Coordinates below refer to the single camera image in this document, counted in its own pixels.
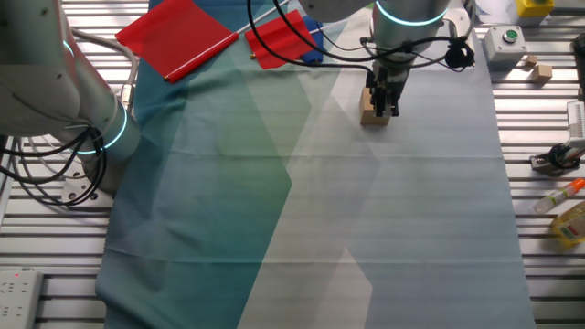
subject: red cloth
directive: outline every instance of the red cloth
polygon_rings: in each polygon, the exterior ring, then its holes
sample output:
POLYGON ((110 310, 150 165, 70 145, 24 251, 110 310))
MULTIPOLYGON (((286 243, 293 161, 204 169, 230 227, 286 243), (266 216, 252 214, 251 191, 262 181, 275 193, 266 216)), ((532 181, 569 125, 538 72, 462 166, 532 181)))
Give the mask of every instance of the red cloth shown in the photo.
MULTIPOLYGON (((304 38, 315 45, 313 36, 311 36, 307 26, 304 24, 303 18, 298 10, 288 13, 286 18, 304 38)), ((264 43, 284 58, 298 59, 313 50, 297 37, 280 17, 259 26, 257 30, 264 43)), ((246 32, 246 39, 250 43, 250 48, 263 69, 278 68, 286 63, 266 51, 253 31, 246 32)))
POLYGON ((192 0, 164 0, 116 38, 174 83, 236 41, 238 34, 192 0))

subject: small wooden block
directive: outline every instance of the small wooden block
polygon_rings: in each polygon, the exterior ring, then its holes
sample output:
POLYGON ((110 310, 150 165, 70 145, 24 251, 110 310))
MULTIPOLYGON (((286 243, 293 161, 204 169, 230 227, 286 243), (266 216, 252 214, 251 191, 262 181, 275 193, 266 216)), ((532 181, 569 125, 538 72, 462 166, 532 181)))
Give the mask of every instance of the small wooden block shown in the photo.
POLYGON ((388 125, 389 117, 378 118, 374 111, 374 105, 370 101, 369 88, 362 90, 362 98, 359 100, 359 116, 361 125, 388 125))
POLYGON ((526 59, 526 63, 524 64, 524 66, 526 66, 529 69, 533 69, 538 65, 538 57, 535 55, 529 55, 528 58, 526 59))
POLYGON ((547 83, 552 79, 552 67, 544 64, 537 65, 532 73, 530 73, 530 79, 532 82, 538 84, 547 83))

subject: metal rail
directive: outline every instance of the metal rail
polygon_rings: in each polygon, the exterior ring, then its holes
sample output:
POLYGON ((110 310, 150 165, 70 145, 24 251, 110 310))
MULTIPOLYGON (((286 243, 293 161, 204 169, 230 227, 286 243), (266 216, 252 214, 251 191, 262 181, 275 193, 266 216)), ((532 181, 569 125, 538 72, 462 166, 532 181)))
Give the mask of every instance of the metal rail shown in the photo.
MULTIPOLYGON (((72 26, 110 39, 148 8, 144 0, 63 0, 63 5, 72 26)), ((530 155, 567 140, 566 103, 577 99, 577 72, 569 42, 585 32, 585 16, 568 14, 585 14, 585 4, 558 0, 558 6, 546 27, 525 29, 528 51, 554 67, 553 80, 538 88, 520 68, 493 76, 499 133, 538 329, 585 328, 585 244, 558 253, 548 229, 554 215, 527 212, 529 205, 550 190, 585 176, 583 167, 559 178, 544 177, 533 173, 528 162, 530 155)), ((476 29, 480 37, 485 31, 476 29)), ((118 90, 127 78, 129 62, 87 42, 81 41, 80 47, 118 90)), ((63 162, 57 156, 49 159, 54 164, 63 162)), ((31 168, 35 175, 50 175, 42 164, 31 168)), ((62 184, 48 186, 59 196, 62 184)), ((46 273, 37 329, 102 329, 105 307, 95 297, 94 282, 108 214, 60 214, 30 199, 17 184, 12 187, 0 228, 0 270, 34 267, 46 273)), ((585 191, 555 209, 555 214, 583 200, 585 191)))

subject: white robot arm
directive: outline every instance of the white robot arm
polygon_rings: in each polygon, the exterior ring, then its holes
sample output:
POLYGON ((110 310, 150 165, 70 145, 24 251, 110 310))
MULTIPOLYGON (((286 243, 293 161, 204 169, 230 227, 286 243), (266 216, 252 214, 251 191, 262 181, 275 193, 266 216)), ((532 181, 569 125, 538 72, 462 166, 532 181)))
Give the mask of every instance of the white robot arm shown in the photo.
MULTIPOLYGON (((377 49, 395 49, 419 40, 436 37, 451 0, 379 0, 375 2, 372 25, 370 27, 370 41, 376 44, 377 49)), ((301 0, 304 11, 313 19, 322 22, 331 22, 350 16, 371 0, 301 0)), ((458 19, 452 24, 461 26, 460 20, 468 23, 467 35, 462 42, 451 45, 451 55, 447 54, 447 63, 452 68, 466 68, 473 65, 472 47, 467 45, 466 37, 471 32, 469 16, 458 19)), ((461 28, 455 28, 452 38, 463 35, 461 28)), ((394 52, 391 55, 378 58, 374 63, 375 86, 370 88, 371 103, 374 105, 376 116, 398 116, 399 98, 413 65, 417 53, 421 53, 431 45, 431 42, 417 44, 408 50, 394 52)), ((377 50, 377 55, 384 50, 377 50)))
MULTIPOLYGON (((100 189, 109 193, 140 137, 132 116, 81 53, 59 0, 0 1, 0 116, 0 134, 15 137, 50 133, 68 143, 83 126, 97 129, 108 155, 100 189)), ((86 173, 95 170, 92 146, 87 141, 80 148, 86 173)))

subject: teal tablecloth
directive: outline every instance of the teal tablecloth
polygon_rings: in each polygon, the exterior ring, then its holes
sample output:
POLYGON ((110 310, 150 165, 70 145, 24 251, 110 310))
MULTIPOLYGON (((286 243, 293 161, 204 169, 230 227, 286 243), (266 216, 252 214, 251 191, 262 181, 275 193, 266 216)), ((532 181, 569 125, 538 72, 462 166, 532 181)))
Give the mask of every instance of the teal tablecloth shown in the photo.
MULTIPOLYGON (((196 3, 247 22, 244 1, 196 3)), ((249 54, 241 39, 176 85, 142 62, 106 328, 534 328, 479 52, 413 71, 383 128, 359 125, 363 72, 249 54)))

